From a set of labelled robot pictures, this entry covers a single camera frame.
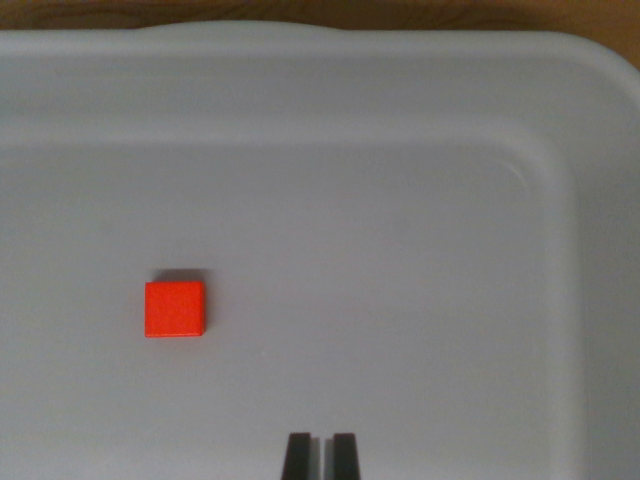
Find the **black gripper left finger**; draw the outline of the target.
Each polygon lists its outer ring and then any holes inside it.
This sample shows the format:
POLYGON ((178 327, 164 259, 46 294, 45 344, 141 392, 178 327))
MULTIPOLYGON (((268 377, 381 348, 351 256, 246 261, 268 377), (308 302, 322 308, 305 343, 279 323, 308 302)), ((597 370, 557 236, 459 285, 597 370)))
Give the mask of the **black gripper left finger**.
POLYGON ((295 432, 288 437, 282 480, 318 480, 320 478, 319 439, 309 432, 295 432))

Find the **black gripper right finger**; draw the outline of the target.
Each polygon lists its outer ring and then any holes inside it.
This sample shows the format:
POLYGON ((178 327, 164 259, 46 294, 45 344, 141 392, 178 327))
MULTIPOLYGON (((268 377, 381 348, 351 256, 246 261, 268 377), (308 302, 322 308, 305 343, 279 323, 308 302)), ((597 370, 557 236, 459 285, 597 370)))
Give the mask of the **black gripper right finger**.
POLYGON ((335 433, 325 442, 324 478, 361 479, 357 439, 354 433, 335 433))

